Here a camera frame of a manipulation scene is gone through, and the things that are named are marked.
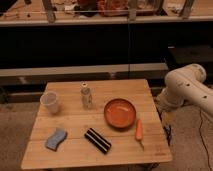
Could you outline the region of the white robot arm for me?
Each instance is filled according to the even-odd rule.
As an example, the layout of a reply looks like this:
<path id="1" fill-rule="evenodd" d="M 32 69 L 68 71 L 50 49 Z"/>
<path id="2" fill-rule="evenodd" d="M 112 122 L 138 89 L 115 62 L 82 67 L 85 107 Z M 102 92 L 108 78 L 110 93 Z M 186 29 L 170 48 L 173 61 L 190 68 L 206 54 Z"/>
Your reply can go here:
<path id="1" fill-rule="evenodd" d="M 170 110 L 188 100 L 205 111 L 209 118 L 213 118 L 213 89 L 203 84 L 205 79 L 206 71 L 199 64 L 174 69 L 166 74 L 166 87 L 157 96 L 157 101 L 161 107 Z"/>

